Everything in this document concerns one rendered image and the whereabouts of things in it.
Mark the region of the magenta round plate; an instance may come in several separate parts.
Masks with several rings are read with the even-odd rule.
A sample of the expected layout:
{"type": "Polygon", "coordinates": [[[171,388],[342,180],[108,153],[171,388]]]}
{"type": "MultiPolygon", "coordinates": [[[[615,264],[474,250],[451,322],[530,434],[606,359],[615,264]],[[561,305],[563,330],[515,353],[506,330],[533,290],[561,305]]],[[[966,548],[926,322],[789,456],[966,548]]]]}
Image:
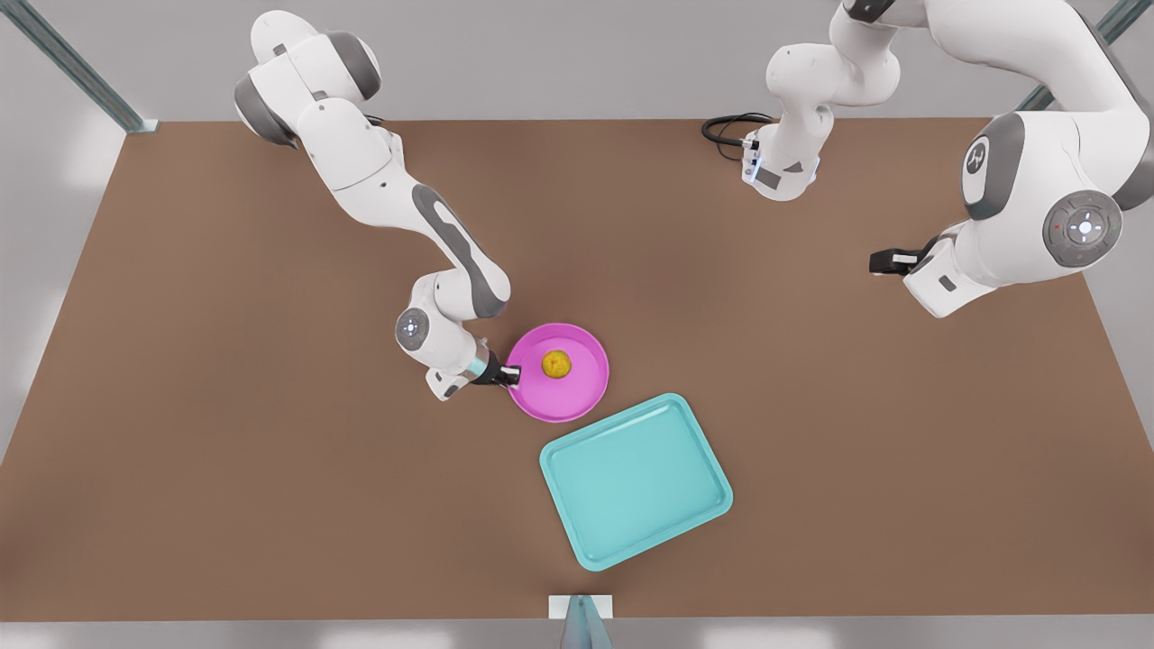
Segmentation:
{"type": "Polygon", "coordinates": [[[540,324],[516,341],[508,364],[520,368],[518,386],[508,393],[516,406],[540,422],[574,422],[597,406],[609,385],[609,356],[600,341],[577,324],[540,324]],[[549,378],[544,358],[562,351],[572,368],[549,378]]]}

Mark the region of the teal rectangular tray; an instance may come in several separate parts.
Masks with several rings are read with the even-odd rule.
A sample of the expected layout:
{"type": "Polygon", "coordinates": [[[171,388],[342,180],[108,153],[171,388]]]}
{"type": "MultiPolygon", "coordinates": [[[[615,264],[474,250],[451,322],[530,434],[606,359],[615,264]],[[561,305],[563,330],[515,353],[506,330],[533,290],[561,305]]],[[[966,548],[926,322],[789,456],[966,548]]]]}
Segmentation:
{"type": "Polygon", "coordinates": [[[584,570],[609,570],[734,502],[692,406],[676,393],[545,443],[539,465],[584,570]]]}

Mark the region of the silver frame post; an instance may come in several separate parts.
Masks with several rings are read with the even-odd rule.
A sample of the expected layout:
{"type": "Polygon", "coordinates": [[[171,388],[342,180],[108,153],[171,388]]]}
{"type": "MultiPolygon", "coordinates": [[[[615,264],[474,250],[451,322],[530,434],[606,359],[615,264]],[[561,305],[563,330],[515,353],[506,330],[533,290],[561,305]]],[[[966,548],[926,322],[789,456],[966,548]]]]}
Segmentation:
{"type": "MultiPolygon", "coordinates": [[[[1095,27],[1099,33],[1104,37],[1108,44],[1112,44],[1121,38],[1122,33],[1136,24],[1142,14],[1149,12],[1154,0],[1116,0],[1112,8],[1104,13],[1095,27]]],[[[1047,110],[1055,102],[1054,95],[1046,85],[1037,85],[1031,94],[1022,98],[1018,105],[1018,111],[1041,111],[1047,110]]]]}
{"type": "Polygon", "coordinates": [[[613,619],[610,595],[550,595],[548,617],[562,620],[559,649],[613,649],[606,619],[613,619]]]}
{"type": "Polygon", "coordinates": [[[33,42],[125,133],[151,134],[160,127],[157,120],[138,115],[28,0],[0,0],[0,14],[33,42]]]}

